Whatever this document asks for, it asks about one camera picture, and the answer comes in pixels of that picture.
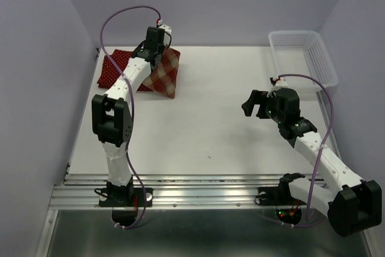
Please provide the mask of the red polka dot skirt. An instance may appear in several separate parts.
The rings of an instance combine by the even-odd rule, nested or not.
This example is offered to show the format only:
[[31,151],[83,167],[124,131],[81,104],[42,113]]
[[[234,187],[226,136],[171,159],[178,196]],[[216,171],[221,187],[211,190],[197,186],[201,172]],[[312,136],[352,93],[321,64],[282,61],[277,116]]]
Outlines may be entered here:
[[[138,57],[131,59],[132,51],[125,51],[121,49],[115,49],[111,54],[111,58],[115,61],[116,65],[126,73],[126,68],[130,69],[128,72],[133,71],[134,67],[140,67],[140,65],[145,64],[143,60]],[[99,79],[97,80],[97,86],[103,89],[111,88],[115,82],[121,77],[121,74],[118,72],[116,67],[112,64],[111,60],[104,56],[102,63],[102,71]]]

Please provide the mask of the red plaid skirt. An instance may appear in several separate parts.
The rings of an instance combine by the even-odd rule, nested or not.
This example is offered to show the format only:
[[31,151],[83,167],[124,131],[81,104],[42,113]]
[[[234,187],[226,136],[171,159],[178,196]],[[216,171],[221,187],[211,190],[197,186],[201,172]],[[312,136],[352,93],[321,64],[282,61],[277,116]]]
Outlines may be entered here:
[[176,95],[176,81],[179,70],[180,52],[167,48],[161,63],[154,69],[142,85],[148,90],[155,91],[165,97],[174,99]]

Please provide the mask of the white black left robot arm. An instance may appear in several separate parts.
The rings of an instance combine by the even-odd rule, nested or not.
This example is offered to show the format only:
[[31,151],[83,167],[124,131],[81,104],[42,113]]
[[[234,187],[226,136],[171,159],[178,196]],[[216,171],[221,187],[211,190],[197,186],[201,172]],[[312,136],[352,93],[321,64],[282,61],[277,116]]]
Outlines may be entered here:
[[98,191],[104,202],[128,205],[134,198],[132,173],[126,158],[133,130],[133,95],[141,83],[161,63],[165,49],[163,27],[150,26],[143,44],[133,51],[123,74],[104,94],[91,100],[92,130],[105,151],[108,180]]

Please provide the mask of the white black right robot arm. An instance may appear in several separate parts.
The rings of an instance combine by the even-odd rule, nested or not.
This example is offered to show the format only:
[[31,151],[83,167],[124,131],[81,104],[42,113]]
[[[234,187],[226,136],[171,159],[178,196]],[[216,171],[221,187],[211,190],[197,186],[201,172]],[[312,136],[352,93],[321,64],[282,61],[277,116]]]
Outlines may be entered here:
[[326,145],[316,126],[301,116],[300,98],[290,88],[272,93],[253,90],[242,104],[250,117],[259,107],[259,119],[276,122],[280,135],[305,157],[320,174],[326,187],[311,183],[301,173],[286,173],[276,187],[260,187],[257,198],[262,206],[305,203],[327,217],[333,230],[342,237],[378,226],[382,222],[382,190],[374,180],[366,181],[350,170]]

